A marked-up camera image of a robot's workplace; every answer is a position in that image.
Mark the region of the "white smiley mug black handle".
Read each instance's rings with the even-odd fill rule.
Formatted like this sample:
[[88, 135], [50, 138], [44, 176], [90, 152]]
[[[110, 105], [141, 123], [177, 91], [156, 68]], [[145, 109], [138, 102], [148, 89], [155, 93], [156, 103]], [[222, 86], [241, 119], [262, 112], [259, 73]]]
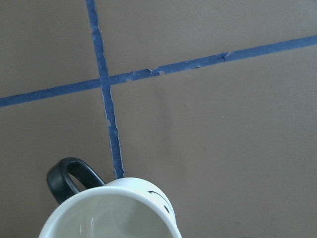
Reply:
[[171, 202], [153, 183], [119, 178], [105, 183], [84, 161], [65, 158], [47, 173], [58, 207], [42, 238], [179, 238]]

